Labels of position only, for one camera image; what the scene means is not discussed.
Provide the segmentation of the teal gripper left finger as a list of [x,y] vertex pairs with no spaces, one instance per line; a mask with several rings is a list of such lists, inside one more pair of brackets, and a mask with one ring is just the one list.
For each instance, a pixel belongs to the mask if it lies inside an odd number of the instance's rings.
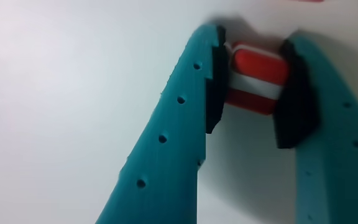
[[225,41],[225,29],[216,24],[194,31],[118,175],[99,223],[196,223],[206,136],[221,119],[227,93]]

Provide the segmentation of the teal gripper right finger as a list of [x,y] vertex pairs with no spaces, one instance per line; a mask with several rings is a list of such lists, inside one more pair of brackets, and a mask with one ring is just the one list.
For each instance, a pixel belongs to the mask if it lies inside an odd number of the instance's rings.
[[297,223],[358,224],[358,101],[315,43],[280,47],[290,74],[273,112],[277,146],[296,155]]

